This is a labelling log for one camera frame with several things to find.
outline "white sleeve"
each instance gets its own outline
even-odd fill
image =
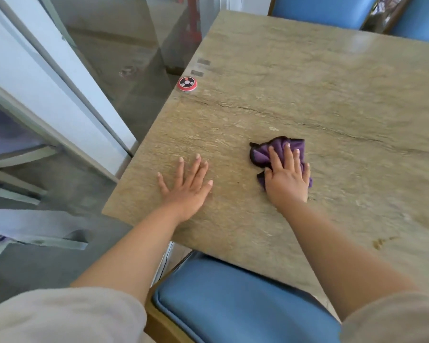
[[[35,290],[0,304],[0,343],[136,343],[141,303],[108,288]]]
[[[342,324],[342,343],[429,343],[429,295],[395,294],[355,311]]]

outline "table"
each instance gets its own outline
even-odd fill
[[[222,11],[193,70],[198,87],[174,89],[103,213],[138,223],[160,201],[156,173],[200,153],[212,195],[173,241],[324,296],[248,158],[251,141],[304,138],[309,204],[429,288],[429,43]]]

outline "chair backrest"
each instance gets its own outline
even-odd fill
[[[429,42],[429,0],[411,0],[391,34]]]
[[[14,153],[44,144],[36,133],[19,125],[0,110],[0,155]]]
[[[269,15],[359,30],[377,0],[272,0]]]

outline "hand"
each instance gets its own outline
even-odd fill
[[[160,193],[163,198],[162,206],[175,214],[178,224],[189,220],[197,213],[213,187],[212,180],[205,185],[203,184],[207,171],[208,162],[202,162],[202,158],[197,154],[189,174],[184,180],[184,159],[180,157],[175,174],[175,185],[172,190],[168,189],[162,174],[157,173]]]
[[[265,169],[265,188],[273,205],[282,212],[289,199],[306,202],[310,184],[310,165],[305,164],[302,173],[299,150],[296,149],[292,154],[289,143],[285,145],[284,167],[272,146],[269,147],[269,153],[273,171]]]

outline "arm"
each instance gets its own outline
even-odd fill
[[[167,188],[158,173],[164,198],[162,205],[130,230],[71,286],[120,290],[136,297],[144,305],[155,272],[177,225],[200,209],[212,188],[213,181],[203,185],[208,162],[201,162],[197,154],[184,181],[184,160],[180,157],[172,190]]]
[[[410,278],[355,244],[306,204],[310,167],[301,172],[298,150],[293,155],[289,145],[284,153],[283,167],[270,147],[273,171],[266,169],[267,194],[294,231],[340,319],[380,298],[419,290]]]

